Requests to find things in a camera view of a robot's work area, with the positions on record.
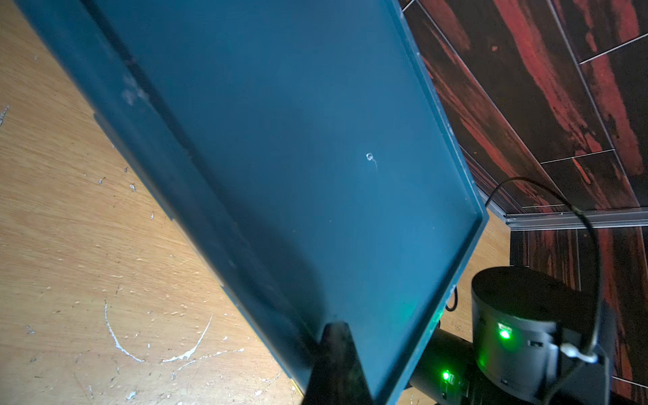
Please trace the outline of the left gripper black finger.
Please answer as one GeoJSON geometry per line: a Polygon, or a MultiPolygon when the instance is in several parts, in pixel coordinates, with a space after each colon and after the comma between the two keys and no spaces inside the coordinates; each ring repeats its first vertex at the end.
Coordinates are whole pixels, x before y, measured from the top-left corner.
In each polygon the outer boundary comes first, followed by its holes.
{"type": "Polygon", "coordinates": [[[374,403],[346,322],[325,326],[310,376],[302,404],[374,403]]]}

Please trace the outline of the teal drawer cabinet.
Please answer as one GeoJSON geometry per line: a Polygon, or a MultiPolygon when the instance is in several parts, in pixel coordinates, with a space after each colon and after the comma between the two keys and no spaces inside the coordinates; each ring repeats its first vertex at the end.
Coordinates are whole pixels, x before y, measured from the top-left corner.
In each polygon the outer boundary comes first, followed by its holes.
{"type": "Polygon", "coordinates": [[[487,221],[399,4],[19,8],[285,373],[346,322],[396,403],[487,221]]]}

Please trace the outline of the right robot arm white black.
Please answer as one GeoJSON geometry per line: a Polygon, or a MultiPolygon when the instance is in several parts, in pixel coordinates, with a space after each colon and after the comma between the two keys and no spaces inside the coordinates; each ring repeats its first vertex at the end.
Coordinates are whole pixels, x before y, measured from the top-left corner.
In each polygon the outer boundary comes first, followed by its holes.
{"type": "Polygon", "coordinates": [[[439,404],[612,402],[616,315],[608,304],[595,325],[594,296],[525,267],[477,273],[471,294],[472,341],[436,329],[410,386],[439,404]]]}

